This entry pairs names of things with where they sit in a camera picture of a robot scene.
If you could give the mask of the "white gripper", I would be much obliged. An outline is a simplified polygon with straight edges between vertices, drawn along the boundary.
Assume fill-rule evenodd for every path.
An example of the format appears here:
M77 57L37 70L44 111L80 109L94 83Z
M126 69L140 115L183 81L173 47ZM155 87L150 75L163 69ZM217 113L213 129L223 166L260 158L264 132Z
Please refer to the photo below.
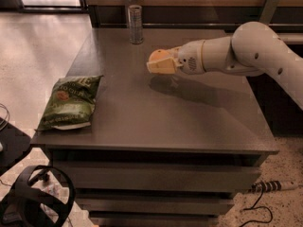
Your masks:
M181 71L188 75L201 75L205 72L202 52L204 40L193 41L179 47L169 49L172 57L162 60L148 61L147 68L152 74L171 75Z

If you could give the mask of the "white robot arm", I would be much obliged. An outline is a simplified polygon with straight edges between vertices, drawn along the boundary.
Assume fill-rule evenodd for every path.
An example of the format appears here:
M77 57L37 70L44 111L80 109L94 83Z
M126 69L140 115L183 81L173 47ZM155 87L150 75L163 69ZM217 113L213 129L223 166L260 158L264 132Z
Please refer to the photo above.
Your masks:
M303 109L303 58L293 52L267 25L249 22L233 35L192 41L153 51L147 62L152 74L188 75L222 72L237 76L272 78Z

